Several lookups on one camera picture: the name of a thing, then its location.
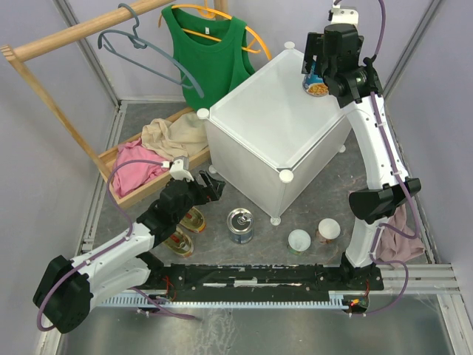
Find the blue labelled open-top can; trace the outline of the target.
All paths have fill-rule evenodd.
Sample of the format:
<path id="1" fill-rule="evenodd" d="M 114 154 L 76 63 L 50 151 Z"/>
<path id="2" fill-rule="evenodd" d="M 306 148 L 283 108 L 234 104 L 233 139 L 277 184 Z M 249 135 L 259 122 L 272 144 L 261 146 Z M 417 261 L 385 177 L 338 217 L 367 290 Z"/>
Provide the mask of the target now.
<path id="1" fill-rule="evenodd" d="M 227 216 L 230 239 L 237 244 L 246 244 L 253 238 L 253 215 L 244 208 L 236 208 Z"/>

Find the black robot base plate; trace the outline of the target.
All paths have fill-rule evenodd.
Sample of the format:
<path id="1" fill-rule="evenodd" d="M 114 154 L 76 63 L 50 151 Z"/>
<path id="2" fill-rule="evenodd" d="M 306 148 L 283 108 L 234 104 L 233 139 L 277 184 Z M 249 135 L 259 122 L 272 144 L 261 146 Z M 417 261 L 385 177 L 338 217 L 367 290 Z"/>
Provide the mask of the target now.
<path id="1" fill-rule="evenodd" d="M 173 301 L 328 300 L 329 291 L 384 290 L 380 268 L 347 266 L 210 266 L 171 264 L 152 270 L 142 290 L 169 291 Z"/>

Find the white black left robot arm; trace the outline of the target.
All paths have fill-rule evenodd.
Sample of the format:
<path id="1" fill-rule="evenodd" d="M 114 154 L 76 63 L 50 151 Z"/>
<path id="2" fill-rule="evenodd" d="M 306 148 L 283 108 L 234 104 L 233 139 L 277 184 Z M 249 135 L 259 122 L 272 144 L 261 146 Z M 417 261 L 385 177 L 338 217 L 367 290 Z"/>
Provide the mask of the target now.
<path id="1" fill-rule="evenodd" d="M 225 182 L 199 172 L 203 182 L 170 180 L 158 199 L 117 237 L 71 260 L 52 259 L 34 293 L 40 331 L 57 329 L 66 334 L 77 328 L 103 301 L 144 284 L 156 288 L 163 270 L 141 255 L 166 241 L 194 206 L 221 198 Z"/>

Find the blue chicken noodle soup can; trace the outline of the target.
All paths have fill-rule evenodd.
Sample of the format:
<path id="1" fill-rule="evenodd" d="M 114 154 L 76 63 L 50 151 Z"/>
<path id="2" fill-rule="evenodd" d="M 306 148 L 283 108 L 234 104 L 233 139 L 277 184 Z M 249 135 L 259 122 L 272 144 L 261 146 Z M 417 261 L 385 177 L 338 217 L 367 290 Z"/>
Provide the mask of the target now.
<path id="1" fill-rule="evenodd" d="M 314 97 L 326 96 L 329 93 L 328 87 L 323 82 L 323 79 L 315 73 L 315 69 L 316 62 L 314 61 L 309 73 L 304 75 L 302 88 L 308 95 Z"/>

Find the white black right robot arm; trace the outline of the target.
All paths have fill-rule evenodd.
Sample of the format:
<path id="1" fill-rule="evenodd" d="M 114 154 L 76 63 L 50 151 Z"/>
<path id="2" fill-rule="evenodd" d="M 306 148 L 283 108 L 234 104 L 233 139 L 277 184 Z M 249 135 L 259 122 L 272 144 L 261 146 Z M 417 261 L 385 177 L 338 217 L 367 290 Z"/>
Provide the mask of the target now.
<path id="1" fill-rule="evenodd" d="M 363 41 L 355 25 L 330 24 L 323 33 L 308 33 L 302 65 L 302 73 L 316 74 L 336 98 L 366 170 L 367 187 L 349 196 L 355 225 L 338 270 L 340 283 L 348 289 L 378 276 L 375 250 L 381 231 L 396 209 L 412 203 L 421 190 L 420 180 L 409 176 L 396 152 L 375 58 L 359 58 Z"/>

